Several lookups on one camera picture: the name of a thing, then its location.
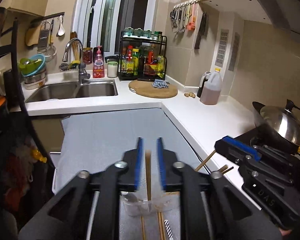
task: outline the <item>white ladle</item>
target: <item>white ladle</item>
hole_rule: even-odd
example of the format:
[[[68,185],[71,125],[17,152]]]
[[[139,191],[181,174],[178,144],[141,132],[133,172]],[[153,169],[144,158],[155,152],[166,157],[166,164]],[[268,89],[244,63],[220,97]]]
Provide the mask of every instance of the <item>white ladle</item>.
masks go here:
[[[62,23],[63,23],[63,15],[60,15],[60,27],[59,27],[59,31],[58,31],[58,36],[62,36],[65,34],[65,29],[64,27],[62,26]]]

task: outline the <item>blue bowl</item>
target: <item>blue bowl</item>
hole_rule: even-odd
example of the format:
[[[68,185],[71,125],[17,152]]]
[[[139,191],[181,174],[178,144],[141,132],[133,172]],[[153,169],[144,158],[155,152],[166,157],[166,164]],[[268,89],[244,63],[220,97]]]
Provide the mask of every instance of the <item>blue bowl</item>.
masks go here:
[[[45,66],[46,58],[43,54],[36,54],[36,55],[30,57],[29,59],[30,60],[42,59],[42,62],[41,62],[41,65],[35,71],[33,71],[27,75],[22,75],[23,77],[33,76],[33,75],[37,74],[39,71],[41,71]]]

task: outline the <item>air vent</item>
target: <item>air vent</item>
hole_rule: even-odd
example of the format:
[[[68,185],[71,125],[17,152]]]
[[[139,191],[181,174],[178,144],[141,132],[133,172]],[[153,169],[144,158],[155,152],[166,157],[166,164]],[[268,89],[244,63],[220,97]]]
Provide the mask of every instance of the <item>air vent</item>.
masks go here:
[[[235,65],[235,62],[237,61],[237,56],[238,56],[238,51],[239,51],[239,43],[240,43],[240,35],[238,33],[235,33],[233,47],[232,47],[232,54],[231,54],[231,59],[230,59],[230,63],[229,63],[229,68],[228,68],[228,70],[230,70],[230,71],[234,71],[234,65]]]
[[[217,53],[217,58],[215,63],[215,65],[218,67],[222,67],[223,61],[225,60],[228,33],[229,30],[221,30],[220,32],[220,41],[219,41],[218,53]]]

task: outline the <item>white countertop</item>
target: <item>white countertop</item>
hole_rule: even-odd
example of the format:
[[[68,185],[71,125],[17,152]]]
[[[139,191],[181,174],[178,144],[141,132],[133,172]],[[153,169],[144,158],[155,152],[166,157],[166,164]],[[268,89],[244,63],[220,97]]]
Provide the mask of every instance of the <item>white countertop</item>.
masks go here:
[[[75,81],[78,80],[77,75],[77,71],[51,74],[46,84]],[[252,112],[231,97],[222,98],[215,106],[206,106],[197,97],[186,98],[182,91],[178,91],[178,95],[173,98],[147,98],[131,92],[128,87],[130,81],[119,81],[119,78],[114,80],[117,96],[26,103],[26,108],[30,116],[35,116],[160,107],[202,159],[214,150],[215,141],[226,135],[237,137],[254,128]],[[25,98],[34,91],[24,90]],[[225,164],[234,166],[225,176],[243,192],[243,179],[237,165],[218,153],[207,162],[212,171]]]

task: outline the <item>faucet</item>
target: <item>faucet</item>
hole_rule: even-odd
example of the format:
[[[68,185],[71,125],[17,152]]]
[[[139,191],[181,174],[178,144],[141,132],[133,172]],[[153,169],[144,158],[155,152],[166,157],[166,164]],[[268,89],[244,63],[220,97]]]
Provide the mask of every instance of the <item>faucet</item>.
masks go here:
[[[79,63],[79,74],[78,74],[78,80],[79,80],[79,85],[82,85],[82,80],[84,79],[89,79],[90,74],[87,73],[86,71],[86,64],[82,62],[82,55],[83,55],[83,46],[82,42],[78,38],[73,38],[71,39],[65,49],[65,54],[63,55],[63,62],[68,61],[68,54],[69,54],[69,49],[72,43],[77,42],[79,44],[79,50],[80,50],[80,63]]]

